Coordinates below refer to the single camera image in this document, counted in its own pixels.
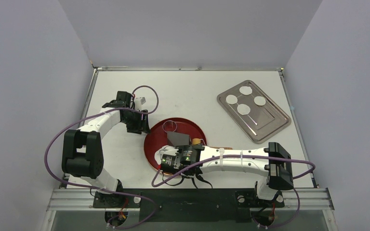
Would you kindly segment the wooden dough roller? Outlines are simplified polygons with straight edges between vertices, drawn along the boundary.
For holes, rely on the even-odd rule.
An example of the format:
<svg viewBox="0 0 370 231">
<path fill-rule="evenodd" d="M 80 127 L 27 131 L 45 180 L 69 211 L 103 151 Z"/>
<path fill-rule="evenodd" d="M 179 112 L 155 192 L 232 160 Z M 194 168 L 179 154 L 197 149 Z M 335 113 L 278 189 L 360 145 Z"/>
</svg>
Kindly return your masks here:
<svg viewBox="0 0 370 231">
<path fill-rule="evenodd" d="M 199 139 L 199 138 L 193 138 L 191 142 L 192 142 L 192 145 L 208 146 L 203 139 Z M 233 149 L 232 147 L 216 147 L 216 146 L 209 146 L 209 147 L 214 148 L 214 149 L 225 149 L 225 150 Z"/>
</svg>

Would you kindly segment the round red lacquer tray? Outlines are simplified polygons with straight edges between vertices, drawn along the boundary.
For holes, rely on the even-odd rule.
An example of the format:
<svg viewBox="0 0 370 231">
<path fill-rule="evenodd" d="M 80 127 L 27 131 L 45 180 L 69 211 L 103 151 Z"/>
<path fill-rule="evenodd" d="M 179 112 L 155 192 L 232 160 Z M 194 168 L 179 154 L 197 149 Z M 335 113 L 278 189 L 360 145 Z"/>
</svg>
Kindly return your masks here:
<svg viewBox="0 0 370 231">
<path fill-rule="evenodd" d="M 207 144 L 207 139 L 203 130 L 191 120 L 171 117 L 159 121 L 150 129 L 151 133 L 146 135 L 144 141 L 145 157 L 155 170 L 157 170 L 159 166 L 154 159 L 155 152 L 161 147 L 168 145 L 167 131 L 172 131 L 174 128 L 176 129 L 175 132 L 188 134 L 190 139 L 203 139 Z"/>
</svg>

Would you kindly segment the white dough piece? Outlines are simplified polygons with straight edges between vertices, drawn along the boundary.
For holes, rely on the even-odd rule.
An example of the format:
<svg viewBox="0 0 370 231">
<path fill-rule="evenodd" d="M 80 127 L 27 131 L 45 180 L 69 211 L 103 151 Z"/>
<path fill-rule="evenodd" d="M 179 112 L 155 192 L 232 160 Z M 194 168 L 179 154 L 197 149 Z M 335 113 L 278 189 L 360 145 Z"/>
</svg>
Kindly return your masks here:
<svg viewBox="0 0 370 231">
<path fill-rule="evenodd" d="M 175 161 L 178 149 L 173 146 L 165 145 L 155 152 L 154 159 L 157 165 L 160 165 L 162 160 L 171 165 Z"/>
</svg>

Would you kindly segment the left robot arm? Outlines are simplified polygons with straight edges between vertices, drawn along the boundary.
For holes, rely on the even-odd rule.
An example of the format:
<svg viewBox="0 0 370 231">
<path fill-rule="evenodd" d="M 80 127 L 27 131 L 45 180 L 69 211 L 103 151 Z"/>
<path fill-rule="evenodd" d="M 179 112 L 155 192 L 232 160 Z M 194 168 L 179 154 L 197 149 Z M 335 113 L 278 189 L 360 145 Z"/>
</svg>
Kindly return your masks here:
<svg viewBox="0 0 370 231">
<path fill-rule="evenodd" d="M 149 134 L 147 110 L 144 97 L 118 91 L 116 98 L 102 106 L 99 117 L 78 129 L 64 134 L 62 170 L 97 187 L 95 199 L 111 207 L 127 202 L 119 179 L 104 169 L 102 138 L 117 124 L 123 123 L 128 133 Z"/>
</svg>

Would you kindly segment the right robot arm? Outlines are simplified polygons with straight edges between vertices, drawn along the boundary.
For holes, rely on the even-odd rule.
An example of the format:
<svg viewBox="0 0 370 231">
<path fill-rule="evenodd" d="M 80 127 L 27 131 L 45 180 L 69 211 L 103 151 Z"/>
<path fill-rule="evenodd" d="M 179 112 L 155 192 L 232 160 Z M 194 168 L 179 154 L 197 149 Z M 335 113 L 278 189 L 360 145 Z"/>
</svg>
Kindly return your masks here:
<svg viewBox="0 0 370 231">
<path fill-rule="evenodd" d="M 294 188 L 291 155 L 277 142 L 265 148 L 233 150 L 198 145 L 169 146 L 157 150 L 154 159 L 163 173 L 201 179 L 210 172 L 243 172 L 257 175 L 253 201 L 283 206 L 283 191 Z"/>
</svg>

